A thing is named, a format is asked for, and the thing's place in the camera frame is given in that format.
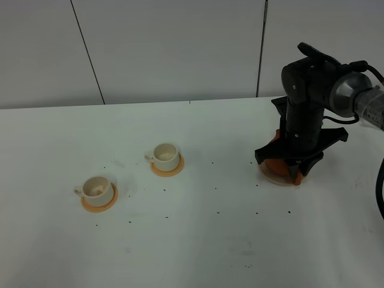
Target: white wall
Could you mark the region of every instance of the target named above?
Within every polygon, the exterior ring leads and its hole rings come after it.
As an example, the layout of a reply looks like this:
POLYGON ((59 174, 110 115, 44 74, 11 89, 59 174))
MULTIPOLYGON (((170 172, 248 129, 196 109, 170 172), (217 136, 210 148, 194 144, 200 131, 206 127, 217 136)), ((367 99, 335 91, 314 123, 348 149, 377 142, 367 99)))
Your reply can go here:
POLYGON ((384 73, 383 12, 382 0, 270 0, 259 96, 285 94, 281 70, 305 57, 300 42, 341 63, 366 60, 384 73))
POLYGON ((106 103, 255 97, 264 0, 74 0, 106 103))
POLYGON ((69 0, 0 9, 0 108, 102 104, 69 0))

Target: cup rim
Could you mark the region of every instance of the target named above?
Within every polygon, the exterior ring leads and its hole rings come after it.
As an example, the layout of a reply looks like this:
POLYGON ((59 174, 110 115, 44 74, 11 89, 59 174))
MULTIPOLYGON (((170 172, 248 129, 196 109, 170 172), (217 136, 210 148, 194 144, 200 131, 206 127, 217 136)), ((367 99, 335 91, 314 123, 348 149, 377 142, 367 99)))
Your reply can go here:
POLYGON ((103 196, 104 194, 107 193, 108 189, 107 189, 106 191, 104 191, 103 193, 101 193, 100 195, 96 195, 96 196, 90 196, 90 195, 85 194, 85 192, 84 192, 84 185, 85 185, 89 180, 91 180, 92 178, 99 178, 99 177, 104 178, 105 180, 108 181, 108 188, 109 188, 109 185, 111 185, 111 181, 110 181, 107 177, 102 176, 102 175, 96 175, 96 176, 89 177, 86 181, 84 181, 84 183, 83 183, 83 185, 82 185, 82 191, 83 191, 83 193, 84 193, 84 195, 85 195, 85 196, 83 196, 83 197, 88 197, 88 198, 93 198, 93 199, 94 199, 94 198, 99 198, 99 197, 101 197, 101 196, 103 196))
POLYGON ((157 161, 159 161, 159 162, 163 162, 163 163, 173 161, 174 159, 176 159, 176 157, 177 157, 178 155, 179 155, 179 149, 176 147, 176 145, 174 145, 174 144, 172 144, 172 143, 168 143, 168 142, 166 142, 166 143, 161 143, 161 144, 157 145, 157 146, 155 147, 154 151, 153 151, 153 157, 154 157, 157 161), (175 149, 176 149, 176 154, 175 154, 175 156, 173 156, 172 159, 169 159, 169 160, 160 160, 160 159, 158 159, 158 158, 155 156, 155 150, 156 150, 159 146, 164 145, 164 144, 172 145, 173 147, 175 147, 175 149))

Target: white cup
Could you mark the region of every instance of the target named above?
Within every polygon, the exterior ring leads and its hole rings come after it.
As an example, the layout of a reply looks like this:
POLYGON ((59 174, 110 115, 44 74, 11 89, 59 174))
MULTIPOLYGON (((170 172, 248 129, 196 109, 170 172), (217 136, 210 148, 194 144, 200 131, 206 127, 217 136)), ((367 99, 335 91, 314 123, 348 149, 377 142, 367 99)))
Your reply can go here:
POLYGON ((179 151, 170 143, 158 145, 152 154, 145 155, 145 159, 163 172, 175 170, 180 163, 179 151))
POLYGON ((94 207, 104 206, 114 195, 112 184, 103 176, 89 178, 82 186, 75 187, 74 192, 94 207))

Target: cup handle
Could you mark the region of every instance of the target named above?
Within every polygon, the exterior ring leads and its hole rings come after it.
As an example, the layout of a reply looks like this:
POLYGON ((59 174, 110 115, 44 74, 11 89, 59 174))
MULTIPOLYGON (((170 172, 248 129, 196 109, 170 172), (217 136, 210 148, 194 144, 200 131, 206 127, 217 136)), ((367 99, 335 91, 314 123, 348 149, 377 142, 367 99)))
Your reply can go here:
POLYGON ((73 191, 76 195, 78 195, 79 197, 84 197, 84 192, 82 190, 82 187, 81 186, 76 186, 73 188, 73 191))
POLYGON ((148 161, 149 163, 153 163, 154 162, 154 156, 152 154, 146 154, 144 156, 145 160, 148 161))

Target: transparent tube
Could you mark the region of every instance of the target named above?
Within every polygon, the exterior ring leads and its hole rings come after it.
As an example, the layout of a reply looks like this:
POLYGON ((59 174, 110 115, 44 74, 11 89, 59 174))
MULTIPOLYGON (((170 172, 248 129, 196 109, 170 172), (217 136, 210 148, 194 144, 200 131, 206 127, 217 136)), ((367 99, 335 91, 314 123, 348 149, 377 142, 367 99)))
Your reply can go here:
POLYGON ((362 125, 384 131, 384 86, 378 85, 361 92, 355 99, 355 113, 362 125))

